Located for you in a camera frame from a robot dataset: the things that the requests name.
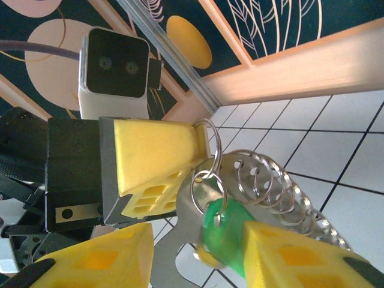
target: cable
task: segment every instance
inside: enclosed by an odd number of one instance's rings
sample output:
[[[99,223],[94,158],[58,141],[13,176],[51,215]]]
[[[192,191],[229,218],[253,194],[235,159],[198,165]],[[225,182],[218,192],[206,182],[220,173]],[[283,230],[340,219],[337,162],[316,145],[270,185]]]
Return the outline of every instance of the cable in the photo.
[[[65,35],[67,34],[67,24],[66,24],[66,22],[65,22],[64,15],[63,15],[63,13],[61,12],[61,10],[60,10],[59,8],[58,8],[58,12],[59,12],[59,14],[60,14],[60,16],[61,16],[61,18],[62,18],[63,24],[64,24],[64,32],[63,32],[63,34],[62,34],[62,38],[61,38],[60,44],[59,44],[59,46],[58,46],[58,48],[60,48],[61,45],[62,45],[63,42],[64,42]],[[0,50],[0,53],[2,53],[3,55],[5,55],[5,56],[7,56],[7,57],[9,57],[9,58],[11,58],[11,59],[14,59],[14,60],[17,60],[17,61],[21,61],[21,62],[40,62],[40,61],[45,60],[45,59],[47,59],[47,58],[49,58],[49,57],[52,56],[52,54],[49,54],[49,55],[47,55],[47,56],[45,56],[45,57],[42,57],[42,58],[39,58],[39,59],[25,60],[25,59],[22,59],[22,58],[13,56],[13,55],[11,55],[11,54],[8,54],[8,53],[6,53],[6,52],[4,52],[4,51],[1,51],[1,50]]]
[[[0,51],[33,51],[46,54],[57,55],[61,57],[79,60],[79,54],[67,49],[53,47],[45,44],[30,43],[16,40],[0,40]]]

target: metal ring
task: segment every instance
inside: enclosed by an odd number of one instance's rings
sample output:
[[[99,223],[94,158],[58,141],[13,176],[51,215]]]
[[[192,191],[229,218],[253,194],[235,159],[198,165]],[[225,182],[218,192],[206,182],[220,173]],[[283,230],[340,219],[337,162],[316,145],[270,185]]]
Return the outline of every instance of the metal ring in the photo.
[[[204,209],[201,207],[201,205],[198,203],[198,201],[196,201],[195,197],[194,197],[194,194],[193,194],[193,184],[195,183],[196,179],[202,175],[202,174],[208,174],[209,171],[208,170],[202,170],[202,171],[199,171],[197,172],[193,177],[192,177],[192,182],[191,182],[191,185],[190,185],[190,192],[191,192],[191,198],[192,198],[192,202],[193,204],[195,205],[196,209],[204,215],[205,211]],[[220,212],[219,212],[219,215],[224,213],[224,211],[226,210],[227,208],[227,203],[228,203],[228,192],[227,192],[227,188],[225,187],[224,183],[222,182],[222,180],[220,179],[220,177],[218,175],[216,175],[215,173],[212,173],[211,176],[215,177],[216,180],[217,180],[217,185],[219,187],[219,190],[220,192],[222,193],[223,195],[223,206],[221,207],[220,209]]]
[[[213,174],[216,174],[218,175],[219,171],[220,171],[220,167],[221,167],[221,159],[222,159],[222,155],[223,155],[223,148],[221,146],[221,139],[220,139],[220,135],[215,127],[215,124],[213,124],[213,122],[211,120],[208,120],[208,119],[200,119],[200,120],[197,120],[194,124],[193,124],[193,127],[197,127],[199,125],[202,125],[202,124],[205,124],[209,127],[212,128],[212,130],[214,131],[214,136],[215,136],[215,139],[216,139],[216,151],[215,151],[215,157],[214,157],[214,162],[212,164],[212,167],[211,169],[208,171],[208,173],[203,177],[203,179],[207,179],[207,178],[211,178],[213,176]]]

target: leaf line drawing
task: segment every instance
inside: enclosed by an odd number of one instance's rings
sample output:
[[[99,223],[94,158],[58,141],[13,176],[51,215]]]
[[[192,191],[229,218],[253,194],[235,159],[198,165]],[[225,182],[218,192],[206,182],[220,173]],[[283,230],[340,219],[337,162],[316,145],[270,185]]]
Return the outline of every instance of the leaf line drawing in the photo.
[[[302,30],[305,28],[303,27],[303,18],[312,9],[316,9],[319,14],[316,39],[320,38],[322,30],[322,0],[280,0],[278,3],[279,10],[276,1],[278,0],[227,0],[241,44],[251,49],[257,58],[261,54],[267,56],[269,53],[285,50],[288,39],[292,37],[289,37],[289,35],[292,35],[292,33],[295,35],[295,42],[292,44],[298,46]],[[295,5],[295,15],[292,15],[293,5]],[[270,34],[271,24],[268,24],[268,32],[265,26],[273,20],[275,23],[275,35],[273,35],[273,32],[272,35]],[[308,25],[308,19],[304,23],[305,26]],[[273,52],[271,51],[272,43],[276,43],[276,48]]]
[[[140,2],[157,23],[164,20],[161,0],[140,0]]]

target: green plastic tag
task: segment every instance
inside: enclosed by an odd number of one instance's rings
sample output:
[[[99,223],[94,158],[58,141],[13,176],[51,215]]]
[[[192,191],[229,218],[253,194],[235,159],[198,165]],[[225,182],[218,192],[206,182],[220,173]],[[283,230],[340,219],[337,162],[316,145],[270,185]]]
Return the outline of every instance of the green plastic tag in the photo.
[[[220,225],[215,225],[214,218],[223,207],[223,199],[212,202],[203,220],[202,241],[206,249],[222,264],[231,267],[245,278],[242,253],[242,228],[244,221],[253,220],[244,206],[232,199],[220,215]]]

